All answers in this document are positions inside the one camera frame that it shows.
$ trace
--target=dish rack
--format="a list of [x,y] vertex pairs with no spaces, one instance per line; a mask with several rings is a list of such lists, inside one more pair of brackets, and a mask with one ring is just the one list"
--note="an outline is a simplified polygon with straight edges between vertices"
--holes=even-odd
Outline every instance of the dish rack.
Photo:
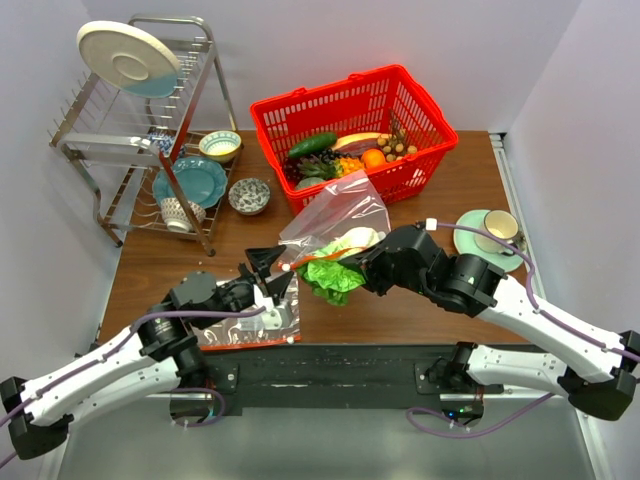
[[[190,27],[189,30],[197,27],[197,33],[201,31],[204,36],[159,38],[176,55],[182,68],[173,94],[166,98],[137,97],[104,82],[95,73],[85,73],[84,78],[78,80],[78,91],[72,89],[73,102],[67,102],[68,108],[61,109],[62,122],[56,121],[54,134],[49,132],[50,145],[69,160],[89,187],[93,195],[93,216],[116,246],[123,244],[118,232],[144,229],[198,240],[207,255],[215,255],[211,238],[224,197],[207,209],[206,218],[200,224],[171,170],[183,146],[187,155],[199,155],[198,143],[205,133],[190,131],[189,125],[211,66],[215,66],[231,130],[237,131],[213,33],[203,19],[192,16],[134,15],[128,23],[170,24],[182,31],[186,31],[186,27]],[[158,133],[175,137],[168,156],[152,142]],[[227,178],[239,155],[222,165]],[[103,189],[92,172],[95,166],[124,169],[124,178],[108,204],[103,202]],[[193,233],[171,232],[162,221],[151,188],[160,170],[166,172],[176,198],[191,221]]]

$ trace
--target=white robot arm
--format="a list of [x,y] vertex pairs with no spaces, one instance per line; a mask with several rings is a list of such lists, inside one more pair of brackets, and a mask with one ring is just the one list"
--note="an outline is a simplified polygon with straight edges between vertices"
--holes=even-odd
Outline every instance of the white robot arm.
[[[42,455],[64,442],[70,426],[135,399],[177,386],[202,386],[204,362],[191,325],[214,323],[207,317],[261,314],[242,312],[255,305],[269,310],[267,318],[277,318],[278,325],[287,322],[291,311],[283,296],[293,272],[266,281],[283,250],[247,250],[255,273],[241,265],[240,277],[223,285],[216,286],[210,274],[190,274],[163,303],[109,343],[41,378],[2,382],[0,398],[8,415],[0,426],[11,420],[18,456]],[[518,385],[567,397],[576,408],[607,420],[617,420],[633,399],[631,372],[640,360],[637,333],[608,332],[542,299],[532,300],[525,287],[480,257],[447,256],[424,222],[397,228],[340,263],[361,272],[363,287],[378,295],[393,286],[406,288],[445,310],[507,328],[543,350],[459,343],[434,379],[450,390]]]

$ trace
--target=teal plate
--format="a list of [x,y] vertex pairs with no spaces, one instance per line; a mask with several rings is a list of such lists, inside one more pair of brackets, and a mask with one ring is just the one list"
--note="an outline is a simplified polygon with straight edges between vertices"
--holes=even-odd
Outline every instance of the teal plate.
[[[173,164],[173,173],[187,200],[202,208],[213,207],[227,189],[227,175],[220,164],[204,157],[179,158]],[[153,198],[158,205],[165,198],[175,197],[164,171],[153,181]]]
[[[463,225],[465,227],[480,228],[484,216],[489,213],[489,210],[471,210],[465,213],[456,222],[456,225]],[[487,262],[491,262],[497,265],[505,272],[513,272],[516,268],[522,265],[524,260],[518,255],[508,257],[499,253],[487,253],[481,250],[474,238],[474,233],[465,232],[464,230],[453,231],[453,244],[456,246],[456,250],[460,254],[473,253],[479,257],[484,258]]]

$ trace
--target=small bowl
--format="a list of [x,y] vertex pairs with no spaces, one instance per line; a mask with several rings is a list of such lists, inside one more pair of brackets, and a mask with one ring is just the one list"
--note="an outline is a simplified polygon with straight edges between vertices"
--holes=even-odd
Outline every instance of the small bowl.
[[242,139],[236,132],[221,130],[205,135],[200,144],[200,153],[219,163],[227,163],[238,153]]
[[258,178],[243,178],[229,189],[229,203],[242,215],[257,215],[267,208],[271,190]]
[[[204,211],[197,203],[189,202],[189,206],[199,223],[202,223],[207,212]],[[177,198],[165,198],[160,202],[160,212],[162,220],[167,225],[167,229],[171,232],[189,233],[193,231],[189,217],[180,205]]]
[[[171,149],[173,148],[173,142],[175,142],[175,138],[172,135],[158,131],[151,132],[149,134],[149,140],[158,147],[158,150],[160,150],[165,157],[169,156]],[[178,158],[184,157],[186,153],[187,148],[183,145],[180,147]]]

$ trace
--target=wooden tabletop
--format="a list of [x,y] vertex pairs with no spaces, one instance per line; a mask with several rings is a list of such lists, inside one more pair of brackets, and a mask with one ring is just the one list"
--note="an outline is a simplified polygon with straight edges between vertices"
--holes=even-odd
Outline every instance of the wooden tabletop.
[[[199,243],[135,231],[127,235],[99,341],[111,339],[147,308],[158,303],[185,274],[206,269],[219,279],[237,276],[244,250],[278,243],[280,231],[293,214],[278,180],[266,162],[255,132],[241,132],[244,152],[231,182],[258,177],[271,186],[272,198],[258,216],[245,217],[225,203],[213,236],[217,250],[205,255]],[[475,208],[508,210],[500,174],[486,132],[459,132],[459,145],[444,158],[435,174],[415,197],[389,205],[392,228],[429,217],[455,223]],[[452,233],[434,232],[448,253],[455,253]],[[524,267],[514,276],[524,280]],[[399,288],[378,298],[364,289],[349,296],[349,305],[334,307],[300,288],[302,341],[311,343],[479,343],[521,342],[500,327],[447,313],[429,300]]]

